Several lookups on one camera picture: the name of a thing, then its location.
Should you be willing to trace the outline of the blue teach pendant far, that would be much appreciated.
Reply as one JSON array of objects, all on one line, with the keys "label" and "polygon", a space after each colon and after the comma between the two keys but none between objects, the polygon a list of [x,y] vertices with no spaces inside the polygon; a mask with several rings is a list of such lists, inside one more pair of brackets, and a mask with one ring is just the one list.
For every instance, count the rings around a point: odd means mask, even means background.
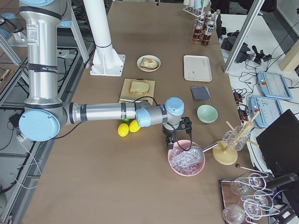
[{"label": "blue teach pendant far", "polygon": [[271,98],[291,100],[292,95],[282,74],[259,72],[257,80],[262,93]]}]

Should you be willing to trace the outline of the white round plate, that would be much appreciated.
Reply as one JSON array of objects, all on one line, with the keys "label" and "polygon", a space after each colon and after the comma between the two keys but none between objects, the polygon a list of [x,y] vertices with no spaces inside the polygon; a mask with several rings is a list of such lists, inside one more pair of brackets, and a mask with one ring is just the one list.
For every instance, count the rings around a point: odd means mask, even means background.
[{"label": "white round plate", "polygon": [[153,55],[144,55],[137,60],[138,68],[145,72],[156,71],[160,65],[160,59]]}]

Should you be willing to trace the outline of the green ceramic bowl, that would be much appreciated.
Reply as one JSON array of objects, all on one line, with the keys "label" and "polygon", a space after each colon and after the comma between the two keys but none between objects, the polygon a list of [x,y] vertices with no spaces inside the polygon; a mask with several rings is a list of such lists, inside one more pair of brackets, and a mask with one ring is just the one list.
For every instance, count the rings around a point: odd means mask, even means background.
[{"label": "green ceramic bowl", "polygon": [[197,109],[197,117],[203,123],[209,124],[217,120],[218,112],[210,105],[201,105]]}]

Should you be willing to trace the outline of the steel handled knife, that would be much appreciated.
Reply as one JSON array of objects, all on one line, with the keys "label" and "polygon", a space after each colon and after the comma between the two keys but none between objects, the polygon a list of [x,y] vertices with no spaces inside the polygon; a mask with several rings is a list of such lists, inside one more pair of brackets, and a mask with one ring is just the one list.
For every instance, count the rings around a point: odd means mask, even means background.
[{"label": "steel handled knife", "polygon": [[143,99],[128,99],[128,98],[120,98],[120,102],[127,102],[127,103],[140,103],[140,102],[148,102],[148,100]]}]

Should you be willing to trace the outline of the blue teach pendant near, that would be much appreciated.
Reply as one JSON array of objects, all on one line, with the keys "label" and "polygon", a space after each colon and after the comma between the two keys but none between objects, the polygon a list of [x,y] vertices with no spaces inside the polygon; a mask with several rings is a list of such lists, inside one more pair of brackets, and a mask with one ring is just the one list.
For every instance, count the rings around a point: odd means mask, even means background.
[{"label": "blue teach pendant near", "polygon": [[274,98],[252,96],[250,106],[253,113],[259,110],[255,122],[260,128],[267,128],[283,114],[279,100]]}]

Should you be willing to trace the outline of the cream rabbit tray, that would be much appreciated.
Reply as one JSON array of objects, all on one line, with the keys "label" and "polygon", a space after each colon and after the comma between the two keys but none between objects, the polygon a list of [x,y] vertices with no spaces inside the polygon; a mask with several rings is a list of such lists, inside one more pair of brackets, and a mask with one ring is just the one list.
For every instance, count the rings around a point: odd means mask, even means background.
[{"label": "cream rabbit tray", "polygon": [[210,61],[207,56],[185,55],[183,62],[185,80],[199,82],[212,81]]}]

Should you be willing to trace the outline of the black monitor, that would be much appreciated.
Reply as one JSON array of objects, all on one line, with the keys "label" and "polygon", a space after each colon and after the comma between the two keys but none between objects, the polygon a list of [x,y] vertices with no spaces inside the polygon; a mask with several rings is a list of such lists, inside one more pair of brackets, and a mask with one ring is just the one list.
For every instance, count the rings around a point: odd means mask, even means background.
[{"label": "black monitor", "polygon": [[256,138],[275,174],[299,173],[299,120],[288,109]]}]

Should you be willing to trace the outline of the bread slice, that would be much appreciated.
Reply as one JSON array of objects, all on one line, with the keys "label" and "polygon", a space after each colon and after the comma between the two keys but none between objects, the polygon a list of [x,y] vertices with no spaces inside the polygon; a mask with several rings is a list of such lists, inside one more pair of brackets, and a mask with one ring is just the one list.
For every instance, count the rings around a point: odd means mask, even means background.
[{"label": "bread slice", "polygon": [[146,82],[132,81],[129,92],[143,94],[143,93],[147,93],[149,89],[150,89],[150,85]]}]

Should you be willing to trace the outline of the grey folded cloth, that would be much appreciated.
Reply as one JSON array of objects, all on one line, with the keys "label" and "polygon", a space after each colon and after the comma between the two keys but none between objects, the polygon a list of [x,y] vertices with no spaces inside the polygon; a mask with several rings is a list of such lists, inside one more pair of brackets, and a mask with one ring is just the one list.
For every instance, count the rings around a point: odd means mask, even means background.
[{"label": "grey folded cloth", "polygon": [[211,99],[208,87],[205,85],[200,87],[191,87],[191,92],[195,101],[209,101]]}]

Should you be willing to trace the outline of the steel ice scoop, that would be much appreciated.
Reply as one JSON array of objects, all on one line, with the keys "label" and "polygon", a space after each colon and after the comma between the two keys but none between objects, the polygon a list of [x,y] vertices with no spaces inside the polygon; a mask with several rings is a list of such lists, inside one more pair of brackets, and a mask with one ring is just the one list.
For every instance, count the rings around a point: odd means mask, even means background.
[{"label": "steel ice scoop", "polygon": [[188,151],[180,153],[176,158],[178,166],[186,168],[192,165],[196,165],[204,159],[204,152],[218,146],[218,143],[214,143],[203,150],[198,146],[191,146]]}]

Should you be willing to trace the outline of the tea bottle back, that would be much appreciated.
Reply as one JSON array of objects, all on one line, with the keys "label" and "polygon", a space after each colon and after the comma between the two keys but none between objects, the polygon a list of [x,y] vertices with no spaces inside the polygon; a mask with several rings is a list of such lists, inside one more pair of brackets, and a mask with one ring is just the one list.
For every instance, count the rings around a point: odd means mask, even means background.
[{"label": "tea bottle back", "polygon": [[209,22],[211,21],[212,19],[212,13],[211,11],[208,11],[206,16],[205,16],[205,20],[204,20],[204,25],[207,25],[209,24]]}]

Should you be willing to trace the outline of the aluminium frame post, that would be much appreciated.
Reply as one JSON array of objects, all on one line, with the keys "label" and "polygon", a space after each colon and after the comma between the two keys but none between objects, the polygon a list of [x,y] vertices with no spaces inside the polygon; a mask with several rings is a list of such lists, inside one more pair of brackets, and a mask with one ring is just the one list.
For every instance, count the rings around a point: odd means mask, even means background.
[{"label": "aluminium frame post", "polygon": [[232,50],[230,51],[227,61],[225,62],[225,65],[223,67],[224,73],[228,74],[233,62],[235,61],[239,51],[241,50],[243,42],[244,42],[251,26],[253,25],[254,20],[257,17],[263,3],[264,3],[264,0],[254,0],[253,1],[253,4],[248,12],[248,15],[242,25],[240,33],[232,47]]}]

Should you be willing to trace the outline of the white cup rack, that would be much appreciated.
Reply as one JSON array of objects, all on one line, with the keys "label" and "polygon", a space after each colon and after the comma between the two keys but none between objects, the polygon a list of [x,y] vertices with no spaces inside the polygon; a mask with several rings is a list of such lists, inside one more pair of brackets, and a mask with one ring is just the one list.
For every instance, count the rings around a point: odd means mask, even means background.
[{"label": "white cup rack", "polygon": [[209,6],[209,4],[209,0],[185,0],[183,2],[183,11],[198,18],[205,14],[205,8]]}]

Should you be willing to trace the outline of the pink bowl with ice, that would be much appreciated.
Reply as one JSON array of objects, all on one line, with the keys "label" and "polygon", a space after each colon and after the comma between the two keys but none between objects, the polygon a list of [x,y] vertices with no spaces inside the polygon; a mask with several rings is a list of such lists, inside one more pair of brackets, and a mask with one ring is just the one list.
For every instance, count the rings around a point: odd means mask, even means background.
[{"label": "pink bowl with ice", "polygon": [[173,149],[168,151],[170,167],[182,176],[194,176],[202,171],[205,165],[205,155],[201,148],[189,140],[179,140]]}]

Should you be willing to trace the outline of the wine glass rack tray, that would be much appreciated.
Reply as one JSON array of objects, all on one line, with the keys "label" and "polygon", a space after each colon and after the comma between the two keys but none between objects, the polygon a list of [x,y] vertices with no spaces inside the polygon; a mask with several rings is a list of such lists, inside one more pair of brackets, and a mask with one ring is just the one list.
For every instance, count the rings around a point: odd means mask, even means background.
[{"label": "wine glass rack tray", "polygon": [[222,216],[227,224],[257,224],[280,213],[274,206],[274,192],[266,187],[266,177],[252,172],[233,180],[220,180]]}]

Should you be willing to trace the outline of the whole yellow lemon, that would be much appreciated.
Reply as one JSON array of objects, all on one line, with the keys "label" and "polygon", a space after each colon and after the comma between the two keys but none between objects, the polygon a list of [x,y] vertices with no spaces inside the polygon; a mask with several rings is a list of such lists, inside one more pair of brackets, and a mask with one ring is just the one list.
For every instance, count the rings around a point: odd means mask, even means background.
[{"label": "whole yellow lemon", "polygon": [[128,126],[128,124],[126,124],[126,123],[120,124],[118,126],[117,132],[118,132],[118,135],[121,136],[121,137],[127,136],[128,133],[129,133],[129,126]]}]

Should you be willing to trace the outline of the wooden mug tree stand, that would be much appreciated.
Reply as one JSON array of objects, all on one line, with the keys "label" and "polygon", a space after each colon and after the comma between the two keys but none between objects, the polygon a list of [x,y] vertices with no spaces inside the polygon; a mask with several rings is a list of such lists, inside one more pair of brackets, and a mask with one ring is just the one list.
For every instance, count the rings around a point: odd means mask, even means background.
[{"label": "wooden mug tree stand", "polygon": [[[257,117],[258,114],[259,114],[259,110],[257,110],[255,112],[255,114],[253,115],[253,117],[251,118],[250,121],[248,121],[244,126],[242,126],[242,127],[244,127],[244,130],[243,130],[244,132],[247,130],[250,131],[252,129],[253,124],[254,124],[253,121]],[[235,128],[228,121],[226,121],[226,124],[231,128],[231,130],[233,130]],[[257,143],[252,142],[250,140],[247,140],[247,142],[252,143],[255,146],[259,146]],[[221,163],[223,165],[234,164],[238,158],[237,151],[230,149],[223,140],[220,140],[217,143],[218,143],[218,146],[216,146],[212,149],[213,157],[219,163]]]}]

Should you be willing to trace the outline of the blue teach pendant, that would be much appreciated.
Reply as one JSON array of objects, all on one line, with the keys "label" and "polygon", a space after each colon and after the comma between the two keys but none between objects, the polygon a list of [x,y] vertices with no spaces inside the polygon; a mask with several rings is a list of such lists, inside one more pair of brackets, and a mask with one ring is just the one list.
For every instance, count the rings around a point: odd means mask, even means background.
[{"label": "blue teach pendant", "polygon": [[292,95],[282,74],[259,72],[257,80],[262,93],[271,98],[291,100]]},{"label": "blue teach pendant", "polygon": [[255,122],[260,128],[267,128],[283,114],[279,100],[274,98],[252,96],[250,106],[253,113],[259,110]]}]

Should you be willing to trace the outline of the clear glass mug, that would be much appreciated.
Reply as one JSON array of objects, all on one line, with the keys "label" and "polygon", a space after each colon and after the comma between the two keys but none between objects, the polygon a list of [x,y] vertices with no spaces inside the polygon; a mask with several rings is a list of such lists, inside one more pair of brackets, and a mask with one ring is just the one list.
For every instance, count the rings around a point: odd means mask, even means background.
[{"label": "clear glass mug", "polygon": [[227,146],[235,151],[240,151],[246,145],[247,140],[250,138],[250,131],[243,131],[244,127],[237,126],[233,130],[227,131],[222,140]]}]

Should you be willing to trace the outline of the fried egg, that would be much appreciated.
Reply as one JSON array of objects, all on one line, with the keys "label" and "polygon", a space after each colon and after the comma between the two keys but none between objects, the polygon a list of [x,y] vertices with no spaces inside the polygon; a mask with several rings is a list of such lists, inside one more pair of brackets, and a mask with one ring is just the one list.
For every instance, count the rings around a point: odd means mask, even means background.
[{"label": "fried egg", "polygon": [[157,66],[157,61],[152,59],[147,59],[143,62],[145,67],[151,67],[154,68]]}]

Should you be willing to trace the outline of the wooden cutting board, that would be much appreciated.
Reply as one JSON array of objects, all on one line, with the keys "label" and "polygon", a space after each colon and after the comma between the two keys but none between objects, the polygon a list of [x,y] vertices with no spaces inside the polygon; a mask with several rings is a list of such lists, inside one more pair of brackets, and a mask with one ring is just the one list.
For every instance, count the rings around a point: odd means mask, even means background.
[{"label": "wooden cutting board", "polygon": [[153,104],[155,81],[151,80],[137,80],[137,79],[125,79],[121,90],[119,99],[120,102],[133,102],[134,100],[144,97],[138,101],[145,100],[151,105]]}]

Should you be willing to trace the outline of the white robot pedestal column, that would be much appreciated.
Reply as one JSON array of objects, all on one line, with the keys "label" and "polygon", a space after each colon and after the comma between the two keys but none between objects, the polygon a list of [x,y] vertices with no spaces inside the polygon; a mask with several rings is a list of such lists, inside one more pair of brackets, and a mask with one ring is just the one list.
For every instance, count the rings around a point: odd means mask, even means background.
[{"label": "white robot pedestal column", "polygon": [[120,77],[125,55],[118,54],[113,48],[104,1],[85,0],[84,6],[96,46],[90,74]]}]

